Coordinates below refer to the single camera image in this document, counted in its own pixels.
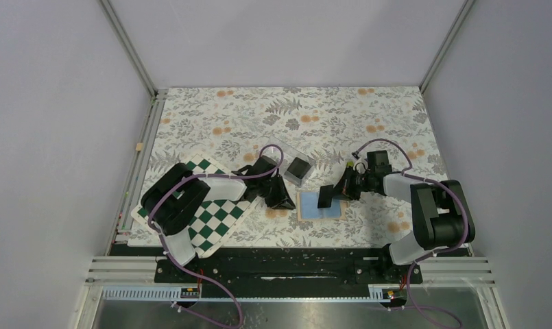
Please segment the single black credit card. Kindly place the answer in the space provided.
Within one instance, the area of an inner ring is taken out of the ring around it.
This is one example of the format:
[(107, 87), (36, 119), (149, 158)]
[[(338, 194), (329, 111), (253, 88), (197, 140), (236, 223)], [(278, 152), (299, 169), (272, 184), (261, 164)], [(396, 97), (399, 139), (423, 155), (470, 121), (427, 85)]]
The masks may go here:
[(330, 208), (334, 196), (335, 186), (333, 184), (321, 186), (318, 193), (317, 207), (319, 209)]

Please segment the clear acrylic card box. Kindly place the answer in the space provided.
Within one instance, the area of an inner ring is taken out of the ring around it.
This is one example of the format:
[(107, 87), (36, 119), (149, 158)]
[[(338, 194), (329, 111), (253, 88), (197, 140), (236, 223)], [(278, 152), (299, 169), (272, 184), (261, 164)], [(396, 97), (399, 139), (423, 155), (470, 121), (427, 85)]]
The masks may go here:
[(307, 162), (309, 162), (312, 165), (312, 169), (309, 171), (309, 175), (304, 179), (304, 182), (302, 184), (302, 185), (304, 185), (307, 182), (307, 180), (310, 178), (312, 172), (314, 171), (314, 169), (316, 167), (316, 161), (312, 157), (310, 157), (308, 154), (300, 151), (299, 149), (293, 147), (289, 143), (286, 143), (285, 141), (282, 141), (281, 139), (276, 138), (274, 136), (269, 137), (267, 143), (277, 145), (283, 151), (283, 154), (284, 154), (283, 163), (280, 166), (280, 174), (283, 177), (284, 177), (284, 173), (285, 173), (287, 167), (290, 165), (290, 163), (293, 161), (293, 159), (295, 157), (306, 160)]

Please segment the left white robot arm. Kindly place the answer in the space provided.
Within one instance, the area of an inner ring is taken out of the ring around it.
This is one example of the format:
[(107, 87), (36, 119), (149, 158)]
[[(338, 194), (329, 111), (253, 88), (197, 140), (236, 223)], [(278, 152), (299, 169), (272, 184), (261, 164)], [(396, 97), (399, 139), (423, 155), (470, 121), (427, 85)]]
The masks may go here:
[(139, 214), (161, 236), (175, 260), (172, 274), (188, 282), (197, 275), (194, 258), (213, 252), (230, 229), (258, 199), (273, 210), (293, 210), (278, 163), (261, 156), (252, 165), (230, 173), (206, 159), (179, 162), (140, 200)]

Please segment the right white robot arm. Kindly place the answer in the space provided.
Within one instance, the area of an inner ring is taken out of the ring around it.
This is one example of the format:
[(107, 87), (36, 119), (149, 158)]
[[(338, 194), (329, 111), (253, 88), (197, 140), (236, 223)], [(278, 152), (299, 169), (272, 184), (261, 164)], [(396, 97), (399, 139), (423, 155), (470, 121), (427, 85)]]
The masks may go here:
[(383, 248), (378, 272), (384, 281), (397, 281), (405, 274), (405, 265), (429, 252), (460, 247), (475, 238), (475, 225), (457, 180), (437, 182), (403, 175), (393, 170), (386, 151), (369, 152), (362, 172), (348, 162), (338, 183), (321, 187), (317, 206), (329, 208), (335, 199), (356, 201), (363, 192), (411, 206), (412, 231)]

